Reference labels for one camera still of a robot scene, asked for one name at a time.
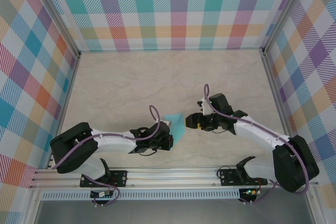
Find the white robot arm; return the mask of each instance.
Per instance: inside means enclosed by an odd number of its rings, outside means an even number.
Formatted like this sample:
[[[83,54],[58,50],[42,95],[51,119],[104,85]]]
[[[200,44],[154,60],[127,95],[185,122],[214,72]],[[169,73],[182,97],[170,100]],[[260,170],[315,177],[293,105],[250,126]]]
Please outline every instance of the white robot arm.
[[[318,166],[302,137],[281,135],[257,124],[243,111],[234,112],[222,93],[202,99],[198,105],[203,113],[189,115],[185,120],[187,127],[203,131],[222,127],[223,130],[243,136],[265,149],[264,155],[251,156],[237,164],[236,175],[242,184],[252,178],[264,178],[277,180],[285,190],[295,192],[305,184],[306,171],[309,180],[319,174]],[[291,145],[299,154],[305,171],[288,145]]]
[[[50,142],[56,162],[53,168],[57,168],[58,173],[81,173],[105,184],[109,179],[108,166],[103,159],[92,156],[93,153],[140,154],[148,149],[169,151],[172,146],[170,128],[163,121],[151,128],[123,133],[98,131],[91,129],[88,123],[79,123]]]
[[[218,127],[243,136],[266,150],[261,157],[250,156],[237,164],[235,176],[241,184],[253,178],[277,180],[281,187],[295,192],[319,174],[306,141],[300,137],[278,134],[243,111],[233,111],[222,93],[198,102],[203,113],[185,119],[186,127],[212,131]],[[80,123],[50,142],[58,173],[82,173],[96,182],[108,184],[110,171],[100,152],[143,153],[148,149],[169,151],[173,137],[169,126],[160,121],[151,128],[142,127],[124,133],[102,132]]]

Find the table surface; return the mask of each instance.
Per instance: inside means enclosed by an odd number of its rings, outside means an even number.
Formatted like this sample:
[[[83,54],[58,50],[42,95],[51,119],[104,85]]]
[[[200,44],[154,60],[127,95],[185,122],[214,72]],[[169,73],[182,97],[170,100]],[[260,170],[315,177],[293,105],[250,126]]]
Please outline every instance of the table surface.
[[[62,130],[80,122],[110,132],[150,127],[150,104],[161,117],[179,112],[186,117],[199,112],[197,101],[203,97],[205,83],[210,86],[210,95],[222,92],[234,110],[245,111],[257,122],[283,133],[258,50],[85,53]],[[158,151],[150,157],[113,152],[99,157],[110,167],[213,166],[236,164],[263,152],[230,132],[186,128],[169,152]]]

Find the white cable tray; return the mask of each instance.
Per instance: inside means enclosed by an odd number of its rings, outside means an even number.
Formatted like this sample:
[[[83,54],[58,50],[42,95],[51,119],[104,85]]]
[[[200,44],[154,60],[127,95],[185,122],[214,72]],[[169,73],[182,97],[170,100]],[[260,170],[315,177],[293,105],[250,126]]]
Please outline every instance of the white cable tray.
[[[122,189],[118,200],[238,199],[239,189]],[[46,190],[41,200],[92,200],[88,190]]]

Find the blue fabric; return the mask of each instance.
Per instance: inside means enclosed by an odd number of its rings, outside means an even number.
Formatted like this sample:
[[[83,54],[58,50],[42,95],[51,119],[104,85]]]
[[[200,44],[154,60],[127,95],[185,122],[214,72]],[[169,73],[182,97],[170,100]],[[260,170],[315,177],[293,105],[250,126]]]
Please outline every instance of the blue fabric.
[[[170,127],[170,134],[174,138],[174,146],[175,146],[175,144],[177,144],[177,142],[181,139],[181,137],[185,133],[184,117],[182,113],[178,113],[175,115],[165,115],[164,119],[172,123]]]

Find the plaid wall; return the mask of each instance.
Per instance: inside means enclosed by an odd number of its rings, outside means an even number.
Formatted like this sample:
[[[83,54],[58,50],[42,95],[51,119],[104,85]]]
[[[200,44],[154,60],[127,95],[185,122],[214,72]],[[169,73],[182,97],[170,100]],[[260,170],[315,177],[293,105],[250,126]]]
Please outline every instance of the plaid wall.
[[[259,48],[275,1],[65,0],[61,8],[54,0],[79,47],[91,51]]]
[[[325,214],[336,219],[336,0],[299,0],[269,59],[291,127],[319,164]]]
[[[47,156],[72,76],[70,52],[40,0],[0,0],[0,223],[17,223]]]
[[[268,30],[266,32],[266,36],[264,37],[264,39],[263,39],[260,47],[265,47],[265,44],[266,44],[266,42],[267,42],[267,40],[268,40],[271,32],[273,31],[273,28],[274,28],[275,24],[278,22],[279,17],[281,15],[282,10],[284,9],[284,6],[286,5],[287,1],[288,0],[282,0],[281,1],[281,4],[279,5],[279,7],[277,9],[277,12],[276,12],[276,14],[273,17],[273,20],[272,20],[270,26],[268,27]]]

